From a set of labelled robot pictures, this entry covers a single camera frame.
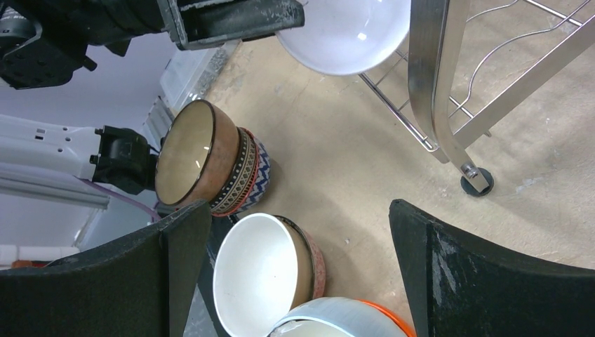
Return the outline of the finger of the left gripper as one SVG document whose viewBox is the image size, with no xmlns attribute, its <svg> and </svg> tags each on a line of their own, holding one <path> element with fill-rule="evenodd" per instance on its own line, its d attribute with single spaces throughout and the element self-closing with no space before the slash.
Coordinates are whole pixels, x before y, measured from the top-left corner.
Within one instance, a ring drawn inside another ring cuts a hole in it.
<svg viewBox="0 0 595 337">
<path fill-rule="evenodd" d="M 294 0 L 170 0 L 158 5 L 165 30 L 181 51 L 261 39 L 305 24 L 304 7 Z"/>
</svg>

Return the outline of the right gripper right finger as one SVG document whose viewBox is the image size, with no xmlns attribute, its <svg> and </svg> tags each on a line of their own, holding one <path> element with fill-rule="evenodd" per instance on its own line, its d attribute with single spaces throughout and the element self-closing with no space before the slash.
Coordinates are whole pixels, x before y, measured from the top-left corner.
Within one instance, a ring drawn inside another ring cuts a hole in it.
<svg viewBox="0 0 595 337">
<path fill-rule="evenodd" d="M 389 224 L 417 335 L 594 335 L 593 270 L 505 248 L 403 199 Z"/>
</svg>

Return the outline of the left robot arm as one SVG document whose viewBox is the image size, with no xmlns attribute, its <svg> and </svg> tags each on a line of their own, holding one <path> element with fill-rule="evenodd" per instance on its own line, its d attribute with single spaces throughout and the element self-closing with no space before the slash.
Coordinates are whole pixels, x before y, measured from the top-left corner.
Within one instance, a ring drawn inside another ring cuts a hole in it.
<svg viewBox="0 0 595 337">
<path fill-rule="evenodd" d="M 126 54 L 131 39 L 168 33 L 181 50 L 251 41 L 305 23 L 298 1 L 2 1 L 1 80 L 15 89 L 61 86 L 86 51 Z M 1 117 L 1 161 L 107 183 L 130 193 L 154 189 L 156 156 L 129 128 L 70 127 Z"/>
</svg>

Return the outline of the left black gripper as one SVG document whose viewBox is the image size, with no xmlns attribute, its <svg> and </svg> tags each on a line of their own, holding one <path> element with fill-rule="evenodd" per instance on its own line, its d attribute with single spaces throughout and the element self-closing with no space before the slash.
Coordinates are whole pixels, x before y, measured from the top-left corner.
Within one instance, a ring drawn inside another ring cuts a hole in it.
<svg viewBox="0 0 595 337">
<path fill-rule="evenodd" d="M 131 40 L 169 32 L 176 1 L 2 1 L 1 82 L 15 89 L 68 83 L 103 46 L 124 57 Z"/>
</svg>

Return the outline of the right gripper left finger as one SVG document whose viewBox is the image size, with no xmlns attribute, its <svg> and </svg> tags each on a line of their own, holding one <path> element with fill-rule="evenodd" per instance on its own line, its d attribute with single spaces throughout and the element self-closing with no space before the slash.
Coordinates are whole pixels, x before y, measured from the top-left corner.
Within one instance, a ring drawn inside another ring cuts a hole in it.
<svg viewBox="0 0 595 337">
<path fill-rule="evenodd" d="M 211 215 L 197 201 L 41 268 L 1 272 L 2 336 L 181 336 Z"/>
</svg>

